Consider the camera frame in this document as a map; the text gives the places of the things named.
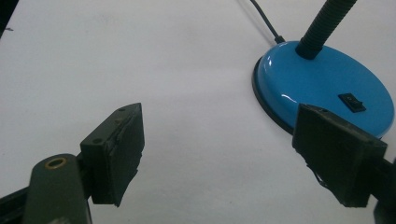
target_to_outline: blue lamp base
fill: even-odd
[[[292,133],[298,105],[316,105],[382,137],[393,122],[394,107],[381,81],[336,49],[323,46],[314,60],[307,60],[295,52],[297,45],[276,45],[255,66],[253,90],[265,112]]]

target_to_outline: power cord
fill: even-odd
[[[270,29],[271,33],[274,35],[275,37],[275,42],[277,44],[283,43],[285,42],[285,39],[281,36],[278,35],[276,30],[274,29],[274,26],[271,25],[271,22],[268,20],[268,18],[265,16],[264,12],[262,11],[262,9],[260,8],[259,4],[257,4],[257,2],[255,0],[250,0],[250,2],[253,4],[253,6],[259,11],[260,15],[262,16],[262,19],[264,20],[265,24],[268,26],[268,28]]]

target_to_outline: dark corner background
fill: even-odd
[[[19,0],[0,0],[0,38]]]

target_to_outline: black rubber rim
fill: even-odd
[[[271,109],[271,107],[265,102],[265,100],[260,96],[258,90],[257,90],[257,85],[256,85],[256,78],[254,78],[255,76],[257,76],[258,74],[258,68],[259,68],[259,64],[260,61],[262,60],[262,58],[260,58],[256,65],[254,66],[254,72],[253,72],[253,76],[251,79],[251,84],[253,86],[253,91],[254,94],[256,95],[257,100],[259,101],[260,105],[262,106],[262,109],[264,109],[265,113],[267,113],[267,115],[277,124],[279,125],[283,130],[285,130],[287,133],[289,134],[293,134],[294,129],[292,127],[289,126],[289,124],[287,124],[285,121],[283,121],[283,119],[281,119],[275,112],[274,110]]]

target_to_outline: white surface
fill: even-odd
[[[324,1],[259,0],[300,39]],[[360,0],[327,45],[396,99],[396,2]],[[251,89],[275,43],[248,0],[20,0],[0,39],[0,197],[112,111],[141,102],[146,147],[120,208],[99,223],[374,223],[321,187]],[[396,157],[396,129],[383,138]]]

